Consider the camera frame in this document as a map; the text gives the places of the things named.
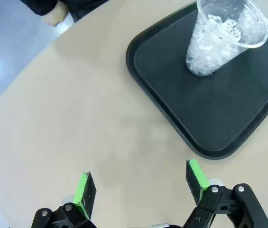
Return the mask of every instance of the screw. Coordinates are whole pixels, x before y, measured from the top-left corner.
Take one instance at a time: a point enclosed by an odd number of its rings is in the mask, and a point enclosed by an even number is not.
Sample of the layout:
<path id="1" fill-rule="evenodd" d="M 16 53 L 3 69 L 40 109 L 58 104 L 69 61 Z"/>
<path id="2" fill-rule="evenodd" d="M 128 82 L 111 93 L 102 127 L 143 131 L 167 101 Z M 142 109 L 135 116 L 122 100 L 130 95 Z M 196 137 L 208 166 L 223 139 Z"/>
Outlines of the screw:
<path id="1" fill-rule="evenodd" d="M 65 209 L 66 209 L 66 210 L 71 210 L 71 209 L 72 209 L 72 206 L 71 206 L 70 204 L 67 204 L 67 205 L 65 206 Z"/>
<path id="2" fill-rule="evenodd" d="M 218 188 L 217 187 L 212 187 L 212 192 L 217 193 L 218 192 Z"/>
<path id="3" fill-rule="evenodd" d="M 238 187 L 238 191 L 243 192 L 243 191 L 244 191 L 244 187 L 239 186 L 239 187 Z"/>
<path id="4" fill-rule="evenodd" d="M 44 217 L 44 216 L 46 216 L 48 214 L 48 212 L 47 212 L 47 210 L 44 210 L 42 213 L 41 213 L 41 215 Z"/>

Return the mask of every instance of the gray floor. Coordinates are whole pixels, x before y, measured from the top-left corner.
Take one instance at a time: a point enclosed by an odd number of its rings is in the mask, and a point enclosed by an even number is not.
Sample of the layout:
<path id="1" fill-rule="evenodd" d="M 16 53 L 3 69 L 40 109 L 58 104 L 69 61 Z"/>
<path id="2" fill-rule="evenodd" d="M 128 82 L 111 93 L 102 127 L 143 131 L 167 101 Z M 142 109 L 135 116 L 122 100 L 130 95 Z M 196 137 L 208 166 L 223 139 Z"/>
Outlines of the gray floor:
<path id="1" fill-rule="evenodd" d="M 52 27 L 20 0 L 0 0 L 0 95 L 38 53 L 73 24 L 69 14 Z"/>

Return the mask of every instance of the green tape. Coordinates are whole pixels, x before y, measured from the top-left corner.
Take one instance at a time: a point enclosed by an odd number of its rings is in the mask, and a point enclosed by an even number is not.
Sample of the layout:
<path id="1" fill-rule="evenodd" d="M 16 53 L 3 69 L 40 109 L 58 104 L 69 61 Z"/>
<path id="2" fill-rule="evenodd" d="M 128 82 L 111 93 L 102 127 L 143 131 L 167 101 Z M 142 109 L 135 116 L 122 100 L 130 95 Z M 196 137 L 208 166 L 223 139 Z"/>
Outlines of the green tape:
<path id="1" fill-rule="evenodd" d="M 81 178 L 80 178 L 76 193 L 74 195 L 73 203 L 85 215 L 85 217 L 90 219 L 89 216 L 87 215 L 86 211 L 85 211 L 85 208 L 84 208 L 83 204 L 82 204 L 82 199 L 83 199 L 84 190 L 85 190 L 86 182 L 87 182 L 87 179 L 88 179 L 88 175 L 89 175 L 89 172 L 84 172 L 81 175 Z"/>
<path id="2" fill-rule="evenodd" d="M 210 186 L 210 183 L 208 182 L 205 174 L 203 173 L 200 165 L 198 164 L 198 161 L 196 159 L 189 160 L 189 164 L 194 172 L 195 177 L 197 178 L 197 181 L 201 187 L 200 189 L 200 196 L 199 196 L 199 202 L 203 198 L 203 195 L 207 188 Z"/>

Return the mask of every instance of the hand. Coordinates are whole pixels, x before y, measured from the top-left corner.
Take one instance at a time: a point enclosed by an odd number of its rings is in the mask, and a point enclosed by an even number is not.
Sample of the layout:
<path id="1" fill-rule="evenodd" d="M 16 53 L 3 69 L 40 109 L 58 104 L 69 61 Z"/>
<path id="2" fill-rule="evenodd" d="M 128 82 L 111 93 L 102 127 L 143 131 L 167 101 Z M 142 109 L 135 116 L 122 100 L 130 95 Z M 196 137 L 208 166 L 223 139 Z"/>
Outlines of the hand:
<path id="1" fill-rule="evenodd" d="M 57 24 L 64 21 L 67 14 L 67 6 L 63 2 L 58 1 L 55 8 L 53 8 L 52 11 L 43 16 L 43 20 L 49 25 L 56 26 Z"/>

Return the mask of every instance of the beige table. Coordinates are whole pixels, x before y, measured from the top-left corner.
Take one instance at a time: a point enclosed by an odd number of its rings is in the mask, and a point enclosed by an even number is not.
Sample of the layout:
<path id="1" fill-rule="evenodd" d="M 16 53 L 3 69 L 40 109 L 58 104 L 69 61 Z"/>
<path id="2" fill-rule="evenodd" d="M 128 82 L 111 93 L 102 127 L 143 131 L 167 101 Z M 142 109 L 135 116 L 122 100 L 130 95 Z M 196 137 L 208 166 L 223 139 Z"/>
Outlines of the beige table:
<path id="1" fill-rule="evenodd" d="M 0 210 L 12 228 L 58 208 L 91 171 L 99 227 L 182 225 L 194 208 L 186 159 L 232 188 L 246 182 L 268 214 L 268 117 L 231 157 L 200 158 L 129 75 L 141 31 L 188 0 L 110 0 L 75 24 L 0 98 Z M 215 227 L 225 227 L 218 219 Z"/>

